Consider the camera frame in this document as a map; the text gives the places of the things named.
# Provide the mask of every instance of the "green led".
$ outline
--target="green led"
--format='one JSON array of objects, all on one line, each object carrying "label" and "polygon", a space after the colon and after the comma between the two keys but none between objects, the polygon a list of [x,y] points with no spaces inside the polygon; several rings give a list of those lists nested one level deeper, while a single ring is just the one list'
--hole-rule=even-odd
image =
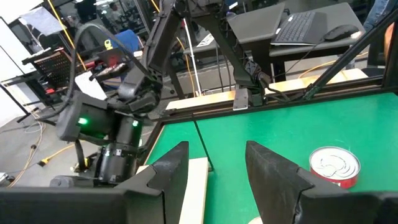
[{"label": "green led", "polygon": [[88,124],[88,120],[86,119],[86,118],[79,118],[79,121],[78,121],[78,123],[79,124]]}]

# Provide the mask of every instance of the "green tabletop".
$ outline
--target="green tabletop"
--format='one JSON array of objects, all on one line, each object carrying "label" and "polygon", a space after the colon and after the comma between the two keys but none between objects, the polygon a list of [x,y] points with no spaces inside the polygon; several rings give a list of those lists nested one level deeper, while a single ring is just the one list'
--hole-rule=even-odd
[{"label": "green tabletop", "polygon": [[[248,223],[259,216],[244,160],[254,140],[309,169],[308,158],[322,146],[354,153],[360,163],[352,192],[398,190],[398,97],[393,93],[295,106],[198,121],[215,171],[209,173],[205,223]],[[169,124],[148,163],[180,141],[190,158],[204,157],[193,122]]]}]

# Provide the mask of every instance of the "computer mouse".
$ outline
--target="computer mouse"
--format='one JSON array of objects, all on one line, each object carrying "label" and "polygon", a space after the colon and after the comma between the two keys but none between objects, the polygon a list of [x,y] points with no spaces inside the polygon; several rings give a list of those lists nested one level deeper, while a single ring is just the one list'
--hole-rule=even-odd
[{"label": "computer mouse", "polygon": [[354,25],[341,25],[338,26],[323,36],[326,41],[337,41],[351,36],[359,32],[359,29]]}]

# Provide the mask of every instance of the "tin can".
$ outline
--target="tin can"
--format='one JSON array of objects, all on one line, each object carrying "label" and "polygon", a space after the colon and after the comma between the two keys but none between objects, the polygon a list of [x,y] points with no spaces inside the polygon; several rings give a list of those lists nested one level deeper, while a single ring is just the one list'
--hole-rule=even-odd
[{"label": "tin can", "polygon": [[311,153],[311,173],[341,188],[353,187],[361,170],[358,158],[351,152],[335,146],[321,147]]}]

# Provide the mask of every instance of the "wooden board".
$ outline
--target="wooden board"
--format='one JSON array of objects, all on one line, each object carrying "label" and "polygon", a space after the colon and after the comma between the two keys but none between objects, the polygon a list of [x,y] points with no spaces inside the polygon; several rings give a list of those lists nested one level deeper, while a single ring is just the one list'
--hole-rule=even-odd
[{"label": "wooden board", "polygon": [[[295,80],[271,83],[269,87],[279,91],[297,90],[300,88],[307,87],[308,84],[313,83],[319,76],[320,75],[315,75],[311,77],[298,78]],[[366,76],[360,69],[355,68],[337,73],[328,82],[328,84],[357,80],[360,78],[367,78],[367,77],[368,76]],[[195,98],[173,101],[167,105],[166,110],[177,110],[182,108],[207,105],[211,103],[220,103],[220,102],[234,100],[234,98],[235,98],[235,91],[233,90],[224,93],[217,93],[207,96],[200,96]]]},{"label": "wooden board", "polygon": [[[140,166],[137,173],[147,166]],[[182,204],[180,224],[202,224],[205,217],[205,201],[208,175],[207,158],[189,160],[187,188]]]}]

